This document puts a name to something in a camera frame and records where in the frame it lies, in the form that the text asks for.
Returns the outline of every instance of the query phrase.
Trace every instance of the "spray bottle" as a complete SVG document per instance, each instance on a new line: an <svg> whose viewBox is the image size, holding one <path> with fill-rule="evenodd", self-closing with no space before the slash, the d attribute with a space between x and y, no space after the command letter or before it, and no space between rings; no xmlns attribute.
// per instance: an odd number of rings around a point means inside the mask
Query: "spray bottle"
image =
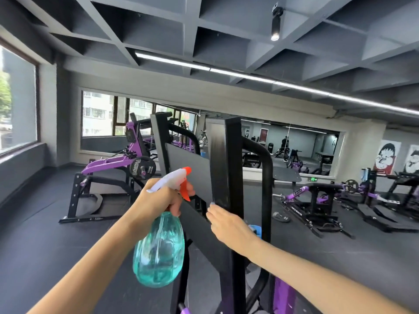
<svg viewBox="0 0 419 314"><path fill-rule="evenodd" d="M186 176L190 167L177 169L155 183L147 192L153 193L168 186L179 190L190 201L186 189ZM165 211L151 225L151 231L135 245L132 269L137 280L151 288L160 288L171 283L182 269L185 240L178 217Z"/></svg>

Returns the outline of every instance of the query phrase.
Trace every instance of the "cartoon poster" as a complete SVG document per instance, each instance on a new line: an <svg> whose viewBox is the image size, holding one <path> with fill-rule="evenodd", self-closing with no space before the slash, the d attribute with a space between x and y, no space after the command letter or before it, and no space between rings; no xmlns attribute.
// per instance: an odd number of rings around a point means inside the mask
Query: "cartoon poster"
<svg viewBox="0 0 419 314"><path fill-rule="evenodd" d="M407 152L403 172L419 173L419 145L411 144Z"/></svg>
<svg viewBox="0 0 419 314"><path fill-rule="evenodd" d="M381 140L378 155L375 158L374 169L377 174L391 175L401 142Z"/></svg>

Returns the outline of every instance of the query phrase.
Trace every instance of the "light strip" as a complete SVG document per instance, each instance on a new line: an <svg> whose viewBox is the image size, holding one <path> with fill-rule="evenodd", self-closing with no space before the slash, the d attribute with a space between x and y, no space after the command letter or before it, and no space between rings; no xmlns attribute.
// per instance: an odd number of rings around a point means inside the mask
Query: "light strip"
<svg viewBox="0 0 419 314"><path fill-rule="evenodd" d="M254 76L250 76L246 73L234 73L234 72L229 72L228 70L222 70L222 69L217 69L217 68L211 68L210 71L213 72L213 73L222 73L223 75L255 80L257 82L265 82L267 84L273 84L275 82L275 80L272 80L272 79L267 79L267 78L262 78L262 77L254 77Z"/></svg>
<svg viewBox="0 0 419 314"><path fill-rule="evenodd" d="M271 125L270 123L266 123L266 122L252 121L252 120L244 120L244 119L241 119L241 120L242 120L242 121L247 121L247 122L256 122L256 123L267 124L268 126L270 126L270 125Z"/></svg>
<svg viewBox="0 0 419 314"><path fill-rule="evenodd" d="M303 129L303 128L295 128L295 127L286 127L286 128L290 128L290 129L297 129L297 130L304 130L304 131L311 131L311 132L317 132L317 133L323 133L323 134L327 134L327 132L320 132L320 131L315 131L315 130L309 130L309 129Z"/></svg>
<svg viewBox="0 0 419 314"><path fill-rule="evenodd" d="M176 61L176 60L173 60L173 59L161 58L161 57L147 55L147 54L143 54L143 53L139 53L139 52L136 52L135 54L137 55L137 57L144 58L144 59L149 59L149 60L153 60L153 61L159 61L159 62L162 62L162 63L169 63L169 64L173 64L173 65L190 67L190 68L205 70L207 72L221 73L223 75L245 78L245 79L254 80L254 81L257 81L257 82L264 82L264 83L267 83L267 84L275 84L275 85L278 85L278 86L283 86L283 87L296 89L296 90L301 90L301 91L305 91L305 92L311 92L313 94L319 94L319 95L322 95L322 96L327 96L327 97L331 97L331 98L335 98L335 99L339 99L339 100L356 102L356 103L359 103L361 105L368 105L368 106L371 106L371 107L388 109L388 110L393 110L393 111L397 111L397 112L401 112L401 113L407 113L407 114L419 116L419 111L418 110L413 110L413 109L408 109L408 108L403 108L403 107L397 107L397 106L393 106L393 105L387 105L385 103L379 103L379 102L375 102L375 101L371 101L371 100L355 98L355 97L351 97L351 96L347 96L347 95L343 95L343 94L334 94L332 92L317 90L317 89L313 89L313 88L309 88L309 87L305 87L305 86L290 84L290 83L287 83L287 82L279 82L279 81L275 81L275 80L268 79L268 78L255 77L255 76L251 76L251 75L246 74L246 73L230 72L228 70L210 68L210 67L206 67L206 66L203 66L203 65L186 63L186 62L183 62L183 61Z"/></svg>
<svg viewBox="0 0 419 314"><path fill-rule="evenodd" d="M173 64L173 65L179 65L179 66L184 66L184 67L201 69L201 70L206 70L207 72L210 71L209 67L202 66L202 65L185 63L183 61L175 61L173 59L161 58L161 57L146 55L146 54L142 54L142 53L138 53L138 52L136 52L135 55L137 55L137 57L139 57L139 58L149 59L151 61L159 61L159 62L162 62L162 63L168 63L168 64Z"/></svg>

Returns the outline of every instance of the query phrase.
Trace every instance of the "bare arm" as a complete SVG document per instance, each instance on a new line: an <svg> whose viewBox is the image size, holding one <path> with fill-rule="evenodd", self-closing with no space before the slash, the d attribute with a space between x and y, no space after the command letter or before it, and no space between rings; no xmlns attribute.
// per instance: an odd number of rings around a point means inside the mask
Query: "bare arm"
<svg viewBox="0 0 419 314"><path fill-rule="evenodd" d="M150 179L144 189L149 189L157 180ZM188 192L194 195L190 184ZM91 313L128 252L148 234L154 219L167 207L178 216L181 201L169 188L155 193L142 191L132 207L28 314Z"/></svg>
<svg viewBox="0 0 419 314"><path fill-rule="evenodd" d="M220 241L285 281L323 314L411 313L370 288L264 242L219 206L211 205L207 217Z"/></svg>

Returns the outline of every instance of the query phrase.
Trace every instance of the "tree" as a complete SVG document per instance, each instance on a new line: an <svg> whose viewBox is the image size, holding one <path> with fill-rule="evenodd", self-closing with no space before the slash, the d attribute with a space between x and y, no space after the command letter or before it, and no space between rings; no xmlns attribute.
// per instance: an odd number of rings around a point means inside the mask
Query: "tree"
<svg viewBox="0 0 419 314"><path fill-rule="evenodd" d="M10 118L12 96L10 94L9 74L0 71L0 116Z"/></svg>

